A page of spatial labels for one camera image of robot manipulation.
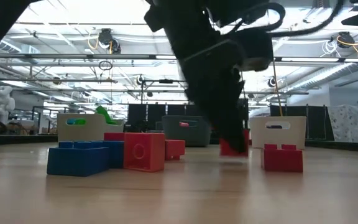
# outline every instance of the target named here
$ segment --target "red toy block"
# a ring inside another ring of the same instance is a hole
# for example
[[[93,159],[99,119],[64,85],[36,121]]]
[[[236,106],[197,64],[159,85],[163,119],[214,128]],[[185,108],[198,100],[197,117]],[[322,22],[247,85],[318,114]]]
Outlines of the red toy block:
[[[125,138],[125,133],[105,133],[105,141],[123,141]]]
[[[185,149],[184,140],[165,140],[165,160],[180,160],[180,156],[185,154]]]
[[[229,143],[227,143],[224,139],[219,139],[219,144],[221,146],[221,156],[238,156],[238,157],[248,157],[248,138],[249,133],[248,129],[244,130],[244,137],[245,137],[245,147],[246,151],[242,153],[238,153],[235,150],[233,150]]]
[[[303,172],[301,150],[263,150],[261,159],[265,171]]]
[[[124,168],[157,172],[164,170],[165,135],[125,133]]]
[[[278,146],[274,144],[265,144],[265,150],[277,150]]]
[[[281,145],[281,149],[284,149],[284,150],[296,150],[296,145],[283,144],[283,145]]]

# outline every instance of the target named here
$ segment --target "green object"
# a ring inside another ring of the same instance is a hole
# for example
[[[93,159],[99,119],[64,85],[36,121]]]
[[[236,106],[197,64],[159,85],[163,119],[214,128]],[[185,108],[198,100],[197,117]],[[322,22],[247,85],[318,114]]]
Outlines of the green object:
[[[84,125],[85,123],[85,119],[76,119],[74,121],[74,125]]]
[[[110,115],[107,113],[106,109],[104,109],[102,106],[98,106],[96,109],[97,114],[101,114],[106,119],[106,123],[108,124],[114,124],[115,122],[110,118]]]

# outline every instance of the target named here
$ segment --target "white robot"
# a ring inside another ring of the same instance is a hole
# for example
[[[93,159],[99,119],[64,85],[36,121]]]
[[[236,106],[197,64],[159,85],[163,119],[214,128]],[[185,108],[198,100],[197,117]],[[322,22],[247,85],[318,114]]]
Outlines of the white robot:
[[[0,86],[0,122],[7,124],[9,112],[15,109],[15,99],[11,98],[12,87]]]

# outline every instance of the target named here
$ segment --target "blue lego brick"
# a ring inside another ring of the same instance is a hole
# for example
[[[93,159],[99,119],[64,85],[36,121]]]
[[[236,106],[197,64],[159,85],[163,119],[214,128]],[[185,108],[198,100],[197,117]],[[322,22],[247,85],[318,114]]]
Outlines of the blue lego brick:
[[[109,148],[109,164],[112,169],[124,168],[124,142],[105,141],[104,146]]]
[[[73,142],[59,142],[59,148],[64,148],[64,149],[72,149],[73,148]]]
[[[109,169],[108,147],[92,148],[92,142],[74,142],[78,148],[50,148],[47,174],[87,177]]]

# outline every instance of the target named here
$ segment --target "white storage bin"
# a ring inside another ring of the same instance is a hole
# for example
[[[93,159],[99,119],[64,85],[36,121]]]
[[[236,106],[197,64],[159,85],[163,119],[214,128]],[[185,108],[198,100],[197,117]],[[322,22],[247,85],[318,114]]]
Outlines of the white storage bin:
[[[296,145],[297,149],[305,149],[306,117],[253,117],[250,119],[252,147],[263,149],[265,144]]]

